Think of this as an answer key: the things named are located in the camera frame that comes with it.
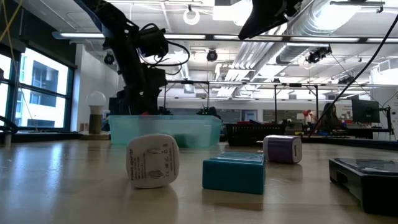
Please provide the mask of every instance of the table surface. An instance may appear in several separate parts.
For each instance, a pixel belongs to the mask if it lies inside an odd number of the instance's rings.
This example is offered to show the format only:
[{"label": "table surface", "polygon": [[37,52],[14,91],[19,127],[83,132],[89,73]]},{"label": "table surface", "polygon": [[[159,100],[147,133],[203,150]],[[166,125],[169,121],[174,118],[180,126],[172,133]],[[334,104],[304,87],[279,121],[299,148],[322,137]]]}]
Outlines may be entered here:
[{"label": "table surface", "polygon": [[365,214],[328,172],[330,158],[398,161],[396,152],[304,144],[300,164],[267,163],[264,195],[203,190],[202,161],[228,150],[261,148],[181,149],[175,182],[137,190],[125,148],[109,141],[0,147],[0,223],[398,223]]}]

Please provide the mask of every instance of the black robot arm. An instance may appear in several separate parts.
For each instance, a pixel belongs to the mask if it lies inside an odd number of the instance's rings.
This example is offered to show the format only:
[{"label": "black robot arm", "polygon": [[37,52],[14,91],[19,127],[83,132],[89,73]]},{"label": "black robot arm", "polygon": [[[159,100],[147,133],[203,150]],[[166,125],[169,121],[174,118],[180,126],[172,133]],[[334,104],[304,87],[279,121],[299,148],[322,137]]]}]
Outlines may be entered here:
[{"label": "black robot arm", "polygon": [[144,29],[129,21],[114,5],[102,0],[74,0],[93,20],[105,36],[104,49],[111,49],[123,76],[124,101],[130,114],[157,114],[159,88],[165,86],[165,72],[141,63],[138,50],[144,57],[163,58],[168,52],[165,30],[155,24]]}]

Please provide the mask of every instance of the teal box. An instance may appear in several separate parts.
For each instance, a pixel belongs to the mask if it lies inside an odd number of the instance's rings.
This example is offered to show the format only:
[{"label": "teal box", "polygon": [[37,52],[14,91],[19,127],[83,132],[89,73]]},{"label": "teal box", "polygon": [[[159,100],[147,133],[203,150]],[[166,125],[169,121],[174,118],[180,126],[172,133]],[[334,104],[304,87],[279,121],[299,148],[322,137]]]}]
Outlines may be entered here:
[{"label": "teal box", "polygon": [[263,153],[223,152],[203,161],[204,189],[263,194]]},{"label": "teal box", "polygon": [[147,134],[172,136],[181,148],[208,148],[220,141],[222,122],[214,116],[125,116],[111,115],[112,144],[127,146],[131,140]]}]

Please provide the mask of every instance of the power adapter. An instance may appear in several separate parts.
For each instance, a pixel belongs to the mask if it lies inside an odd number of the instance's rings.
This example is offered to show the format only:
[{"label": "power adapter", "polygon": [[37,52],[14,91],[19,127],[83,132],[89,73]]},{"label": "power adapter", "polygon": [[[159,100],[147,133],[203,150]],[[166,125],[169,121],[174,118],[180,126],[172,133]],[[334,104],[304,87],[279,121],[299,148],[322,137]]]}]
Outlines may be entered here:
[{"label": "power adapter", "polygon": [[172,183],[180,168],[175,139],[166,134],[150,134],[130,142],[126,170],[134,187],[151,189]]}]

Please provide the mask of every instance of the clear plastic bin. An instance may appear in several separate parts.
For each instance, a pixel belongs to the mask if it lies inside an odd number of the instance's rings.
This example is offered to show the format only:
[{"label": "clear plastic bin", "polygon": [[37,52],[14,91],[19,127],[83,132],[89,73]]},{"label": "clear plastic bin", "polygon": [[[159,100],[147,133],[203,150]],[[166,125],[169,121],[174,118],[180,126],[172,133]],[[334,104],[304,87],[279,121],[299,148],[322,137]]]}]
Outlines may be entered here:
[{"label": "clear plastic bin", "polygon": [[179,147],[213,147],[220,141],[220,119],[214,116],[116,116],[109,117],[112,144],[127,146],[146,134],[168,134]]}]

